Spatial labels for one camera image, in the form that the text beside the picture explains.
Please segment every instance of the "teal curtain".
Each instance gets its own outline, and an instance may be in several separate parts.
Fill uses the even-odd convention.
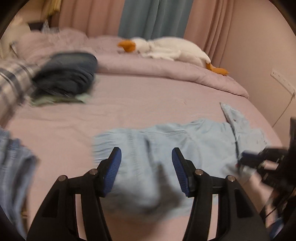
[[[183,37],[193,0],[125,0],[118,35]]]

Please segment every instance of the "pile of clothes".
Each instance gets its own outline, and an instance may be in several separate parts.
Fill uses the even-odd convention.
[[[97,59],[90,53],[59,53],[51,57],[32,79],[35,91],[31,104],[85,102],[88,98]]]
[[[37,158],[19,139],[0,128],[0,205],[18,232],[26,237],[21,217]]]

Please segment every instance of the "stuffed animal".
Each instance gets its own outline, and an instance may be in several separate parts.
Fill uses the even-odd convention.
[[[211,64],[209,56],[196,44],[177,37],[162,37],[146,41],[143,38],[123,40],[118,44],[126,52],[138,51],[143,57],[151,57],[165,60],[179,60],[191,63],[217,74],[227,75],[228,71],[215,68]]]

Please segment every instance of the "denim fabric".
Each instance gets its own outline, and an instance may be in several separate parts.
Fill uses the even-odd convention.
[[[227,122],[200,119],[188,124],[163,124],[147,129],[115,129],[94,138],[96,165],[117,146],[122,161],[112,191],[102,204],[110,211],[171,217],[190,213],[193,199],[186,198],[172,164],[172,149],[211,176],[236,175],[235,164],[244,150],[266,146],[261,130],[253,130],[237,110],[221,104]]]
[[[26,237],[21,208],[36,166],[36,157],[19,139],[0,129],[0,205],[19,233]]]

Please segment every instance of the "electrical outlet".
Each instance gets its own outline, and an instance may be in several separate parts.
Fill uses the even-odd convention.
[[[288,90],[291,94],[295,92],[294,86],[279,72],[275,69],[271,70],[270,75],[275,78],[286,90]]]

